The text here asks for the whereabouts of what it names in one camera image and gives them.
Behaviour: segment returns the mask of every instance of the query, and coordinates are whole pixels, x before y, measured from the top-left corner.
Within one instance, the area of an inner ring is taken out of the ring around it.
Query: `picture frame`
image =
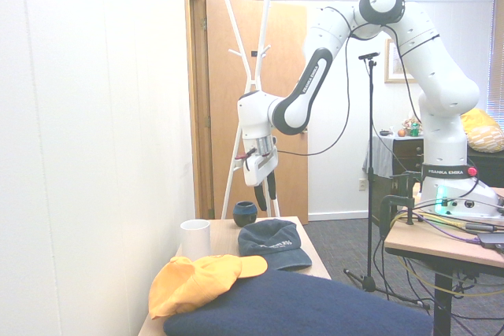
[[[408,83],[417,83],[413,76],[406,70]],[[385,40],[385,83],[406,83],[401,59],[393,39]]]

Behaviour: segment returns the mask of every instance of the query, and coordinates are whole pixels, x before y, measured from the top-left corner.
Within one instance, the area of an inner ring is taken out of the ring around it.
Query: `green light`
[[[438,186],[438,191],[435,195],[435,203],[436,205],[434,206],[434,212],[437,212],[438,214],[446,214],[445,211],[443,211],[442,206],[441,206],[441,201],[443,198],[447,197],[447,189],[444,185],[439,185]]]

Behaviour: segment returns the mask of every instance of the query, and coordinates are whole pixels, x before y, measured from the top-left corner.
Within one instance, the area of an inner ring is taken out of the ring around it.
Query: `desk leg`
[[[441,270],[442,273],[451,275],[451,270]],[[443,275],[435,275],[435,285],[443,289],[451,290],[452,280]],[[435,289],[434,297],[437,303],[442,305],[447,311],[441,309],[438,305],[434,306],[434,336],[450,336],[451,328],[451,294]]]

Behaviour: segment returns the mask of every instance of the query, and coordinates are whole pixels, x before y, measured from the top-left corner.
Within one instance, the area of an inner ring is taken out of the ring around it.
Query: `baseboard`
[[[367,210],[352,210],[349,212],[317,212],[314,214],[308,214],[308,221],[314,222],[318,220],[357,220],[367,217]]]

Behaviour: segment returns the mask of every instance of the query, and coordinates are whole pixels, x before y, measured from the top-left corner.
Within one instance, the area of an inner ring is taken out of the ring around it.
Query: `wooden table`
[[[443,228],[451,234],[473,238],[473,235],[452,227]],[[504,277],[504,256],[501,253],[458,241],[425,222],[415,221],[409,226],[405,221],[397,221],[385,239],[385,250],[397,256],[426,261],[433,265],[435,270],[446,275],[453,275],[454,271],[466,269]],[[435,285],[451,290],[452,279],[436,273]],[[451,294],[435,290],[435,299],[451,311]],[[450,314],[437,305],[434,307],[434,325],[434,336],[450,335]]]
[[[266,219],[268,218],[260,218],[258,219],[258,222]],[[306,252],[306,254],[308,254],[309,258],[312,259],[313,264],[311,267],[297,272],[302,273],[303,275],[314,275],[324,279],[331,279],[331,276],[325,268],[324,263],[322,263],[321,258],[318,256],[315,247],[313,247],[312,242],[309,240],[305,229],[301,225],[301,222],[299,222],[298,217],[285,216],[281,217],[281,219],[290,220],[291,222],[296,223],[297,231],[301,238],[301,248]],[[234,220],[211,220],[210,238],[212,242],[212,253],[214,255],[231,254],[239,256],[238,234],[240,230],[241,228],[236,226]],[[139,336],[166,336],[163,331],[163,323],[165,320],[165,317],[152,320],[150,316],[147,315]]]

